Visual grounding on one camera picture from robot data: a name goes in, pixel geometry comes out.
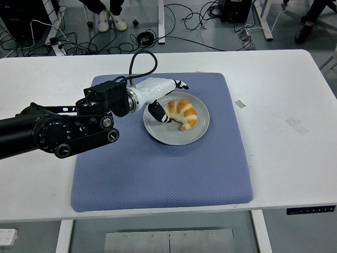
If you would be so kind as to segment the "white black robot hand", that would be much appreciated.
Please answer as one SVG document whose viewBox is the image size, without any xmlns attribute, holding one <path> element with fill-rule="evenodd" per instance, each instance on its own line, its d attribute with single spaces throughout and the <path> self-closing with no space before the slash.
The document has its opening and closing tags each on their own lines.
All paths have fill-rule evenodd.
<svg viewBox="0 0 337 253">
<path fill-rule="evenodd" d="M 132 110 L 134 112 L 139 111 L 144 105 L 148 104 L 148 111 L 156 121 L 170 123 L 172 120 L 157 102 L 157 99 L 173 92 L 176 88 L 189 89 L 184 82 L 179 80 L 159 77 L 148 78 L 128 89 L 129 95 L 134 99 Z"/>
</svg>

